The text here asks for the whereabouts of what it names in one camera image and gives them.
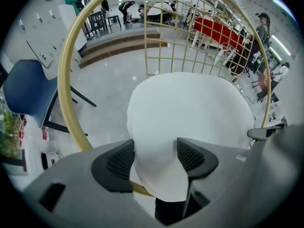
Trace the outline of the clear water jug red label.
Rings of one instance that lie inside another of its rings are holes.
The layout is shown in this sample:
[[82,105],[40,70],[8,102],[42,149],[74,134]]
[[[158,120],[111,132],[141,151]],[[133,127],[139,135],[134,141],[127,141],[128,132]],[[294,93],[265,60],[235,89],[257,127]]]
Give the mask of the clear water jug red label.
[[59,142],[55,138],[55,133],[45,128],[35,130],[34,143],[40,152],[58,153],[60,151]]

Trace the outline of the blue chair with black legs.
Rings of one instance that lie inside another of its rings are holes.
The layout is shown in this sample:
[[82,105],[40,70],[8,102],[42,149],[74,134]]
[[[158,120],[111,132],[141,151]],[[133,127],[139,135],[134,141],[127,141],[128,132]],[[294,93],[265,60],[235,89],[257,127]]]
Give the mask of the blue chair with black legs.
[[49,120],[58,97],[57,78],[47,79],[39,60],[17,61],[4,81],[3,93],[13,113],[31,116],[39,128],[69,132],[66,126]]

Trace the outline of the small beige black appliance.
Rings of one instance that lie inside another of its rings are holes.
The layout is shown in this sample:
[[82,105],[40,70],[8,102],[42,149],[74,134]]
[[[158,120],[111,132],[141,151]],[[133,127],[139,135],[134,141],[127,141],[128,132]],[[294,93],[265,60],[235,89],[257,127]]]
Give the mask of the small beige black appliance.
[[43,170],[47,170],[56,162],[61,160],[63,158],[63,155],[61,153],[55,152],[41,152],[40,157]]

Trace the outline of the gold wire chair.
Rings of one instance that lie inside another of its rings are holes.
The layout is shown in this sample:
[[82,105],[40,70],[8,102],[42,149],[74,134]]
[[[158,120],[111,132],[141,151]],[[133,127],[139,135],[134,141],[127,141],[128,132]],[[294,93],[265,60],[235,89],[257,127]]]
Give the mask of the gold wire chair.
[[[61,55],[59,59],[59,66],[58,66],[58,76],[57,76],[57,88],[58,88],[58,98],[60,101],[60,106],[62,110],[62,114],[67,125],[67,128],[75,142],[78,146],[80,151],[88,151],[92,149],[92,145],[86,138],[79,122],[76,117],[75,111],[72,107],[72,97],[70,93],[70,64],[71,64],[71,57],[72,57],[72,50],[74,48],[74,44],[76,42],[76,38],[80,29],[82,28],[82,24],[86,21],[86,19],[91,15],[91,12],[96,8],[98,4],[101,3],[102,0],[92,0],[89,2],[88,5],[80,12],[80,14],[74,20],[70,30],[68,31],[68,35],[64,42],[64,45],[61,50]],[[262,55],[265,59],[266,63],[266,74],[270,77],[270,70],[269,65],[266,60],[266,53],[262,47],[261,40],[257,38],[259,41],[259,46],[262,49]],[[267,92],[267,101],[266,101],[266,109],[264,113],[264,119],[261,124],[263,128],[267,122],[269,108],[270,108],[270,96],[271,96],[271,86],[270,86],[270,79],[267,79],[267,85],[269,86]],[[151,193],[149,193],[144,186],[130,181],[132,185],[133,191],[145,196],[153,197]]]

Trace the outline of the wooden platform steps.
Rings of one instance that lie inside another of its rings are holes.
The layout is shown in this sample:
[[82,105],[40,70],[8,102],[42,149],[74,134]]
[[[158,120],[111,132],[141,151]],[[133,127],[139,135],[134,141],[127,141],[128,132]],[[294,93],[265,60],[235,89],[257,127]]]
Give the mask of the wooden platform steps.
[[167,47],[168,42],[163,39],[160,32],[149,28],[147,31],[122,31],[117,35],[107,35],[96,40],[82,51],[82,59],[78,66],[87,67],[97,61],[116,56],[122,53],[141,50],[145,48]]

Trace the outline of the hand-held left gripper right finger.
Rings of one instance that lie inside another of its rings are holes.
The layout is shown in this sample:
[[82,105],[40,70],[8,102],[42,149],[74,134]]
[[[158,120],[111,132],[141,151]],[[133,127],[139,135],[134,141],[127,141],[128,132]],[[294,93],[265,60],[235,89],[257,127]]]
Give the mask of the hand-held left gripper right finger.
[[219,164],[214,153],[183,138],[177,138],[177,156],[189,179],[205,178]]

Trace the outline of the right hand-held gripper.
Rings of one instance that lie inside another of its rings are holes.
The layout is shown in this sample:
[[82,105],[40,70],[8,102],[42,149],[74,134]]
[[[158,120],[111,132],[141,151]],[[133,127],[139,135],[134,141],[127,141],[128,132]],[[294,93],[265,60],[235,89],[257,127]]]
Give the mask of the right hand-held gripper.
[[247,131],[249,138],[264,141],[254,148],[255,199],[284,199],[299,180],[304,162],[304,126],[286,126],[284,122]]

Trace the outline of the white lockers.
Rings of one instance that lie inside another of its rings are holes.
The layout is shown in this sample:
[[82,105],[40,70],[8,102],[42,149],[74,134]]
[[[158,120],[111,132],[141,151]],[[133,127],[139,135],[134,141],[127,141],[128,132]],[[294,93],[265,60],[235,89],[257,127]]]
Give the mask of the white lockers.
[[60,12],[65,0],[28,0],[13,21],[2,49],[11,63],[38,59],[49,69],[59,56],[68,28]]

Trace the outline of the red table with white legs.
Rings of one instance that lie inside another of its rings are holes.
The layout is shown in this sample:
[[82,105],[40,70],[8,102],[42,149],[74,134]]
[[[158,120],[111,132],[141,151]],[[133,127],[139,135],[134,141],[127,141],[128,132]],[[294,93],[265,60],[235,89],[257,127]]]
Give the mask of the red table with white legs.
[[242,53],[246,50],[244,37],[239,32],[226,26],[225,24],[205,18],[196,18],[193,21],[193,28],[190,35],[193,36],[192,47],[198,45],[204,49],[215,47],[218,57],[222,58],[226,53]]

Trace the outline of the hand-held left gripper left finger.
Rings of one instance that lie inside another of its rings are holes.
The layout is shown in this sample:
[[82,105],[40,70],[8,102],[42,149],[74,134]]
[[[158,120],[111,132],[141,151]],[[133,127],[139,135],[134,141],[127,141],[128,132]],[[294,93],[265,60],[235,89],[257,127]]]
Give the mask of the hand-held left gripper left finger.
[[109,192],[131,193],[130,171],[134,156],[133,140],[116,144],[92,162],[92,176]]

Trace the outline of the person's black trousers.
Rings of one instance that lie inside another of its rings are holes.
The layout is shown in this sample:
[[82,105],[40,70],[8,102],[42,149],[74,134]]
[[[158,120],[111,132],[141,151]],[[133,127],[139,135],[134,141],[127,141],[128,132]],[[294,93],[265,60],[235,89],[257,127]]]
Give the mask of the person's black trousers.
[[183,219],[183,212],[186,201],[165,202],[161,199],[155,199],[155,219],[165,226],[172,225]]

